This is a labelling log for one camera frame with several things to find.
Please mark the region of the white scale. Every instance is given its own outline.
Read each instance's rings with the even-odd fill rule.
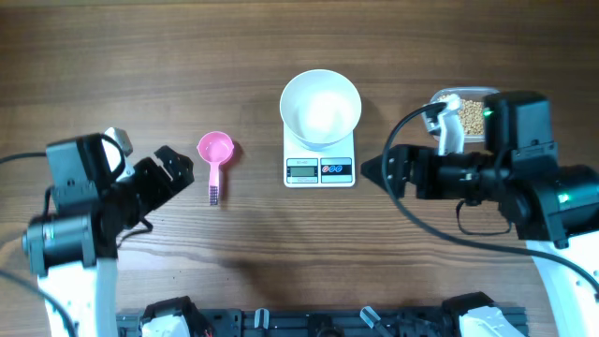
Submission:
[[[320,150],[299,144],[293,132],[283,126],[285,186],[291,188],[351,187],[356,183],[354,133]]]

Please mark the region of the wooden table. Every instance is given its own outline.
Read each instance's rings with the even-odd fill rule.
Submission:
[[[553,336],[530,258],[441,242],[361,177],[351,189],[286,188],[278,101],[304,70],[347,76],[363,100],[361,163],[442,88],[537,90],[553,103],[561,163],[599,169],[598,9],[372,0],[0,9],[0,156],[119,126],[135,162],[163,144],[194,160],[196,182],[152,213],[152,234],[121,249],[119,309],[183,295],[204,308],[393,308],[482,290],[525,306],[531,335]],[[219,207],[208,204],[208,166],[196,151],[212,130],[240,144]],[[420,121],[399,140],[435,144]],[[49,184],[43,159],[0,167],[3,269],[30,277],[21,235]],[[460,235],[456,202],[406,204]],[[495,209],[467,209],[464,225],[502,228]],[[515,233],[485,242],[523,246]],[[5,281],[0,294],[0,336],[49,335],[41,300]]]

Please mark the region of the black cable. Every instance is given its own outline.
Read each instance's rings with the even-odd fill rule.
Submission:
[[[505,155],[508,154],[509,151],[509,148],[502,147],[502,149],[499,150],[499,153],[497,154],[497,158],[495,158],[495,163],[493,163],[493,168],[495,170],[495,185],[499,192],[502,194],[502,196],[505,194],[505,184],[504,180],[502,179],[500,169],[502,164],[504,163]]]
[[[400,210],[400,212],[406,218],[408,218],[408,220],[412,221],[418,227],[422,228],[427,233],[434,235],[441,240],[465,245],[465,246],[472,247],[472,248],[490,250],[493,252],[511,253],[511,254],[517,254],[517,255],[522,255],[522,256],[536,256],[536,257],[541,257],[541,258],[551,260],[553,262],[560,263],[560,264],[564,265],[565,267],[568,267],[571,270],[575,271],[580,276],[582,276],[582,278],[587,280],[595,290],[595,301],[599,302],[599,283],[590,274],[588,274],[585,270],[580,268],[576,263],[573,263],[573,262],[571,262],[565,258],[559,257],[559,256],[554,256],[553,254],[539,252],[539,251],[535,251],[535,250],[531,250],[531,249],[517,248],[517,247],[510,247],[510,246],[501,246],[501,245],[483,243],[483,242],[473,242],[473,241],[454,237],[454,236],[446,234],[446,233],[442,232],[441,230],[439,230],[435,227],[432,227],[432,226],[428,225],[427,223],[425,223],[424,221],[420,220],[417,216],[413,215],[410,211],[408,211],[408,209],[406,209],[405,206],[403,206],[403,204],[398,200],[398,198],[395,196],[395,193],[393,192],[393,189],[391,189],[391,185],[387,179],[387,176],[388,176],[387,163],[388,163],[389,149],[391,147],[391,144],[393,143],[393,140],[395,139],[397,134],[400,132],[402,127],[404,125],[406,125],[410,120],[412,120],[414,117],[418,116],[419,114],[421,114],[422,112],[425,112],[427,110],[439,109],[439,107],[440,107],[439,105],[441,105],[441,104],[443,104],[443,107],[445,106],[445,103],[433,103],[433,104],[424,106],[418,110],[415,110],[415,111],[411,112],[410,114],[408,114],[407,116],[403,117],[403,119],[401,119],[400,122],[397,123],[397,125],[393,128],[393,130],[391,131],[391,134],[389,135],[389,137],[387,139],[387,142],[385,143],[385,147],[383,148],[383,162],[382,162],[382,169],[381,169],[382,174],[383,174],[383,183],[385,184],[387,193],[391,197],[391,201],[393,201],[393,203],[398,208],[398,210]]]
[[[4,164],[4,163],[7,163],[7,162],[15,160],[15,159],[35,158],[35,157],[45,157],[45,156],[46,156],[46,153],[13,154],[13,155],[9,155],[9,156],[6,156],[4,158],[1,158],[0,159],[0,164]],[[44,217],[48,215],[48,209],[50,208],[50,196],[51,196],[51,187],[48,187],[46,189],[46,193],[44,194],[44,209],[43,209],[43,216]],[[54,308],[54,310],[56,310],[56,312],[58,312],[58,314],[60,315],[60,317],[63,318],[63,324],[65,325],[65,329],[66,329],[66,332],[68,333],[68,335],[70,337],[76,337],[77,336],[77,334],[75,333],[75,326],[73,325],[73,321],[71,320],[70,316],[68,315],[68,312],[52,296],[50,296],[45,291],[39,290],[36,287],[32,286],[26,280],[23,280],[22,278],[17,277],[17,276],[15,276],[15,275],[7,272],[7,271],[0,270],[0,276],[3,277],[3,278],[5,278],[5,279],[7,279],[7,280],[9,280],[12,283],[18,285],[18,286],[21,286],[21,287],[25,288],[26,290],[28,290],[32,294],[38,295],[42,299],[47,300],[52,305],[52,307]]]
[[[123,238],[121,239],[121,241],[119,242],[119,244],[116,245],[117,248],[121,248],[121,244],[123,244],[123,242],[134,236],[134,235],[139,235],[139,234],[146,234],[146,233],[152,233],[153,230],[153,225],[152,223],[150,223],[150,221],[146,220],[146,218],[142,218],[140,221],[146,228],[145,229],[140,229],[140,230],[135,230],[135,231],[130,231],[128,233],[126,233]]]
[[[466,234],[466,235],[478,235],[478,236],[495,236],[495,235],[502,235],[502,234],[507,234],[510,231],[512,231],[512,223],[510,221],[507,222],[508,228],[506,231],[503,232],[491,232],[491,233],[483,233],[483,232],[471,232],[470,230],[464,228],[461,226],[461,222],[460,222],[460,210],[461,207],[466,203],[466,200],[462,200],[460,202],[458,202],[458,205],[456,206],[456,218],[458,219],[458,228],[460,229],[460,232]]]
[[[10,272],[0,270],[0,276],[4,277],[5,279],[11,281],[12,283],[14,283],[16,285],[19,285],[19,286],[27,289],[31,293],[38,295],[40,298],[47,300],[52,305],[52,307],[54,307],[54,310],[56,310],[58,312],[60,317],[63,318],[63,323],[65,324],[65,329],[66,329],[66,332],[68,333],[68,336],[69,337],[77,337],[77,334],[75,332],[76,331],[75,325],[73,325],[73,321],[71,321],[71,318],[69,317],[65,308],[62,305],[60,305],[58,300],[55,300],[52,296],[50,296],[45,291],[37,289],[35,286],[33,286],[29,282],[27,282],[27,280],[24,280],[21,277],[15,276],[15,275],[11,274]]]
[[[53,186],[49,186],[48,188],[46,188],[46,192],[44,193],[44,209],[41,212],[41,216],[43,217],[43,219],[46,219],[46,217],[48,217],[48,210],[50,209],[50,197],[52,194],[52,189],[53,189]]]
[[[23,158],[38,158],[38,157],[44,157],[46,156],[46,153],[25,153],[25,154],[13,154],[13,155],[9,155],[6,156],[4,158],[0,159],[0,164],[4,164],[6,162],[15,160],[15,159],[23,159]]]

